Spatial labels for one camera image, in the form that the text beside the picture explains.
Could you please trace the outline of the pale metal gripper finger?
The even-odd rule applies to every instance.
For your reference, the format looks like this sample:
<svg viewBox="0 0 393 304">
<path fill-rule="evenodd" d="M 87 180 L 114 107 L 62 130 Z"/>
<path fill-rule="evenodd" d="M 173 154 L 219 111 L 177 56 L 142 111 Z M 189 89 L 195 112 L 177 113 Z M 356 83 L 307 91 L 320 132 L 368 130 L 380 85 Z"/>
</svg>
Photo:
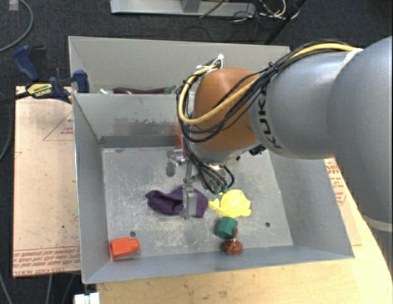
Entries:
<svg viewBox="0 0 393 304">
<path fill-rule="evenodd" d="M 182 217 L 188 219 L 197 214 L 197 193 L 193 186 L 183 186 L 183 211 Z"/>
<path fill-rule="evenodd" d="M 165 172 L 168 177 L 172 177 L 176 174 L 176 169 L 184 163 L 183 151 L 181 149 L 175 149 L 174 151 L 167 152 L 167 164 Z"/>
</svg>

